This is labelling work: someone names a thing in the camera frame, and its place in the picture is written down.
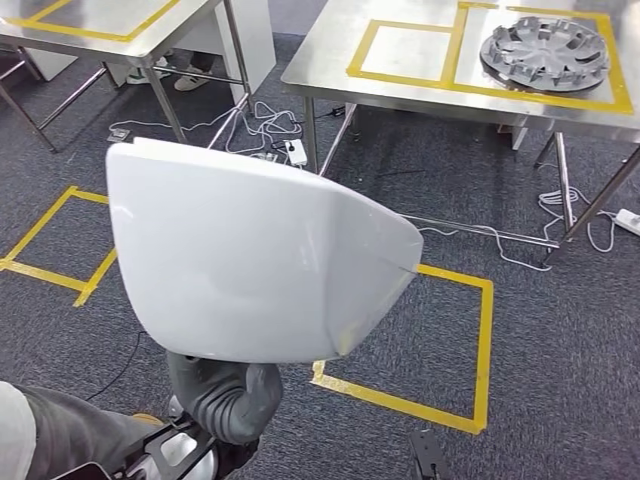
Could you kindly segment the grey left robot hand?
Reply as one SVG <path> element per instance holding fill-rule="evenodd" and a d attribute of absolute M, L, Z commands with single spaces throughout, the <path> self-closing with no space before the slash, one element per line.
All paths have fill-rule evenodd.
<path fill-rule="evenodd" d="M 283 395 L 275 364 L 207 360 L 168 352 L 174 393 L 200 425 L 219 438 L 242 443 L 261 434 Z"/>

